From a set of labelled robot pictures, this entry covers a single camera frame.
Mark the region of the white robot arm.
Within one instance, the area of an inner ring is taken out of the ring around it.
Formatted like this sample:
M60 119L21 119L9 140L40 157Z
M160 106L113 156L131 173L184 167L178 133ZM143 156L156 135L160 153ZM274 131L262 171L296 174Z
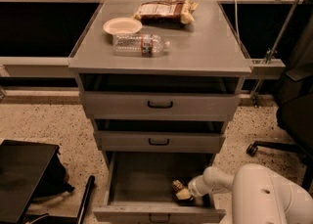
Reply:
M232 193L233 224L313 224L313 199L301 186L268 167L250 163L235 175L210 166L187 186L172 182L178 201Z

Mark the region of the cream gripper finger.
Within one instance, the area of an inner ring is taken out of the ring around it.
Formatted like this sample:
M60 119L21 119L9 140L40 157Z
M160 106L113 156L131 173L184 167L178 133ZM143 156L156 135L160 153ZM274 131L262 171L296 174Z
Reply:
M176 197L179 201L190 201L193 198L188 189L182 189L177 192Z

